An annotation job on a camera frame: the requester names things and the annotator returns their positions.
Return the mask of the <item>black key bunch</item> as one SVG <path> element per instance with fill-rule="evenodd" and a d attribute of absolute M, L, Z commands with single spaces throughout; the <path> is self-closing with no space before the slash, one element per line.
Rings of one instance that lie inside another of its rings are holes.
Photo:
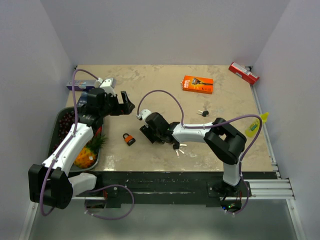
<path fill-rule="evenodd" d="M 172 148 L 173 150 L 175 151 L 177 157 L 180 156 L 180 154 L 184 155 L 185 152 L 181 149 L 181 147 L 187 147 L 188 145 L 187 144 L 184 144 L 184 143 L 174 143 L 172 145 Z"/>

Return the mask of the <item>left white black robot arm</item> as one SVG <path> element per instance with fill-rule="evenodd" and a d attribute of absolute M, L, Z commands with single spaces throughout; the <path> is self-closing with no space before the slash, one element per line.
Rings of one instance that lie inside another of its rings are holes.
<path fill-rule="evenodd" d="M 104 184 L 91 173 L 68 177 L 70 169 L 85 145 L 103 126 L 106 116 L 129 115 L 135 105 L 125 91 L 123 102 L 102 88 L 92 88 L 87 94 L 86 104 L 77 108 L 75 123 L 57 149 L 42 163 L 33 164 L 28 170 L 29 197 L 34 203 L 65 209 L 72 197 L 83 192 L 99 196 Z"/>

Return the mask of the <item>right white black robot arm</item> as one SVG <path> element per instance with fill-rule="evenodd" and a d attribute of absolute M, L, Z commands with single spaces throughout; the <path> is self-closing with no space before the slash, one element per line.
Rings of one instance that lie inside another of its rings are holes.
<path fill-rule="evenodd" d="M 240 159 L 245 150 L 246 137 L 223 118 L 216 118 L 212 123 L 185 124 L 168 123 L 158 112 L 147 109 L 137 114 L 143 122 L 140 131 L 151 143 L 168 143 L 178 153 L 183 143 L 204 143 L 215 156 L 223 162 L 221 183 L 212 188 L 224 197 L 234 197 L 241 190 Z"/>

